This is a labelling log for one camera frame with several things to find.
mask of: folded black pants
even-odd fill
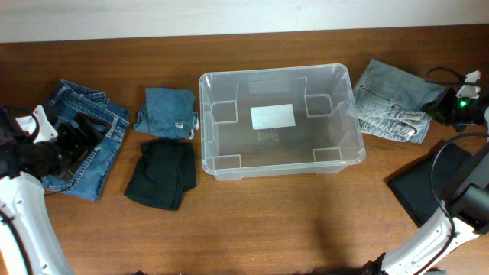
[[[142,205],[178,210],[183,194],[196,186],[192,145],[159,139],[142,144],[141,151],[124,194]]]
[[[428,156],[410,170],[387,183],[400,204],[419,227],[427,222],[438,208],[429,188],[429,174],[433,157],[433,154]],[[450,144],[443,150],[433,173],[432,185],[436,195],[440,196],[450,178],[470,158],[469,152],[455,144]]]

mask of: denim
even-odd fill
[[[104,92],[66,80],[61,80],[61,84],[55,88],[47,104],[51,105],[58,114],[58,122],[54,125],[56,129],[64,122],[69,122],[73,127],[78,128],[78,124],[73,119],[78,112],[111,125],[103,140],[89,153],[71,180],[65,182],[54,176],[46,176],[42,179],[44,188],[48,190],[66,190],[63,193],[96,201],[124,139],[129,125],[129,111],[112,104]]]
[[[134,129],[159,138],[193,139],[199,129],[199,116],[192,111],[195,99],[188,90],[146,88]]]
[[[421,106],[445,90],[382,62],[371,60],[354,88],[362,133],[422,143],[431,118]]]

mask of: wood grain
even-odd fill
[[[370,58],[419,76],[433,66],[479,69],[487,83],[488,45],[489,25],[0,44],[0,99],[33,108],[68,79],[106,92],[131,110],[134,122],[145,87],[197,95],[205,72],[324,63],[345,64],[355,84]],[[455,134],[435,122],[423,144],[365,134],[367,158],[340,173],[218,182],[200,166],[198,132],[192,141],[198,186],[178,212],[167,212],[123,195],[140,144],[153,139],[131,129],[98,202],[56,195],[46,198],[47,210],[79,274],[287,274],[360,267],[416,232],[384,178]],[[481,141],[463,145],[476,150]],[[488,245],[479,238],[438,267],[451,275],[485,274]]]

